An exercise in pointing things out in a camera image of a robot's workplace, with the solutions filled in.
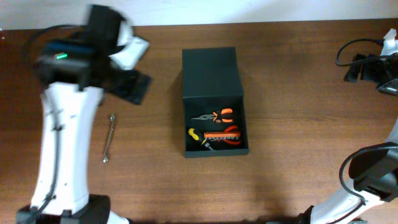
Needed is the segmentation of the orange screwdriver bit holder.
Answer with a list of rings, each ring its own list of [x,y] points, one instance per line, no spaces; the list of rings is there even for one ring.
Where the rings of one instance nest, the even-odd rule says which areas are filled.
[[[233,135],[232,133],[225,133],[225,132],[207,132],[204,133],[204,137],[210,141],[218,141],[220,137]]]

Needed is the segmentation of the yellow black handled screwdriver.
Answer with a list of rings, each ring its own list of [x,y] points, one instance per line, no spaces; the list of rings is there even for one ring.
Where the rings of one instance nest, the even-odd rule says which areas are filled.
[[[195,142],[199,143],[202,148],[214,151],[208,140],[198,130],[190,128],[188,130],[188,135],[191,136]]]

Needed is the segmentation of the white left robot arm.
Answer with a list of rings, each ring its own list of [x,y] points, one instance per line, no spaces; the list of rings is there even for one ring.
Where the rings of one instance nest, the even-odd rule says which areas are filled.
[[[139,105],[149,76],[135,69],[149,44],[128,18],[92,5],[85,25],[66,39],[47,42],[32,68],[42,87],[40,167],[30,204],[18,223],[128,223],[107,195],[88,190],[90,138],[96,110],[110,93]]]

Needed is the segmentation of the black box with flip lid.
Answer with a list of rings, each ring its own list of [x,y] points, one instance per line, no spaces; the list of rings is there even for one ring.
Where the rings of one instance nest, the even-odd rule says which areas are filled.
[[[182,101],[185,113],[186,158],[243,156],[249,153],[248,134],[244,111],[244,90],[238,72],[234,47],[184,49],[182,51]],[[231,108],[232,123],[214,123],[212,120],[197,120],[203,114]],[[224,132],[236,125],[241,133],[240,145],[210,141],[214,151],[202,148],[188,135],[194,128],[202,135],[207,132]]]

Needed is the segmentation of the orange handled needle-nose pliers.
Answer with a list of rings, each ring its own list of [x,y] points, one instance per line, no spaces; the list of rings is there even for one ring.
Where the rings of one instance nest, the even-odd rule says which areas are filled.
[[[231,108],[225,108],[214,111],[211,114],[203,114],[192,119],[212,120],[214,123],[232,123],[234,121],[234,111]]]

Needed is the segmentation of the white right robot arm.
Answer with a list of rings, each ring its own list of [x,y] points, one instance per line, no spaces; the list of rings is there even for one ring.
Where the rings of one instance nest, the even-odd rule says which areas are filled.
[[[397,54],[357,54],[344,81],[374,82],[377,90],[397,95]],[[352,153],[339,169],[341,188],[328,200],[310,206],[296,223],[353,223],[366,210],[397,198],[397,125],[382,144]]]

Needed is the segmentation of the silver double-ended wrench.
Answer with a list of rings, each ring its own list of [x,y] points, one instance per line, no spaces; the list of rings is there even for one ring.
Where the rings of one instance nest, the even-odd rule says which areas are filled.
[[[108,151],[109,151],[109,147],[113,138],[113,133],[114,133],[114,127],[115,127],[115,123],[116,123],[116,116],[114,114],[111,114],[109,116],[109,121],[110,121],[110,127],[109,127],[109,133],[108,133],[108,138],[104,147],[104,151],[103,151],[103,163],[107,163],[109,161],[109,155],[108,155]]]

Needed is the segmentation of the red handled cutting pliers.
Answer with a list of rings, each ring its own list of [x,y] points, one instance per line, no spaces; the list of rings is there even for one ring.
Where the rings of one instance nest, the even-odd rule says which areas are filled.
[[[232,125],[224,130],[225,133],[232,133],[233,135],[223,136],[219,138],[219,142],[225,142],[230,145],[240,145],[241,141],[241,133],[239,132],[239,128],[236,125]]]

